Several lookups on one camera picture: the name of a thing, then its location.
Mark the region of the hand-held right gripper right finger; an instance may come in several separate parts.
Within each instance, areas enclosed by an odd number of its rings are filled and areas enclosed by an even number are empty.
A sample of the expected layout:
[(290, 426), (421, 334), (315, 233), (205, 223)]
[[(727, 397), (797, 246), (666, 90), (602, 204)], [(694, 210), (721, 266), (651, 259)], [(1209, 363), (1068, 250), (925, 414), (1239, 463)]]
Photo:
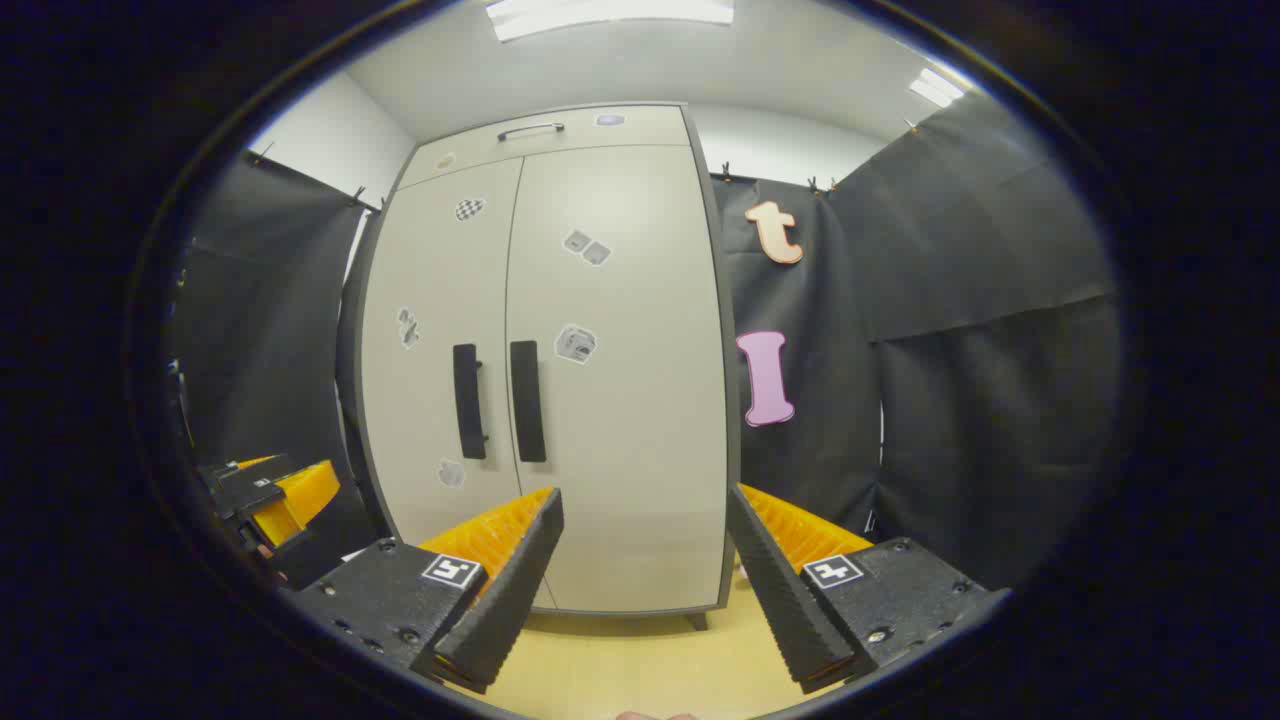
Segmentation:
[(790, 676), (812, 693), (905, 664), (991, 609), (913, 538), (870, 542), (745, 484), (727, 528)]

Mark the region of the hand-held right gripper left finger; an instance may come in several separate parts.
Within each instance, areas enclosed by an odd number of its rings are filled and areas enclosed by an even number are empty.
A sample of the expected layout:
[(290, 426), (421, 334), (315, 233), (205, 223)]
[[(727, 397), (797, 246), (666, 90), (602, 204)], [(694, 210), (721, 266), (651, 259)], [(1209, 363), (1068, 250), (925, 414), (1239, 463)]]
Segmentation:
[(518, 639), (564, 528), (545, 487), (422, 544), (384, 538), (292, 593), (385, 667), (486, 692)]

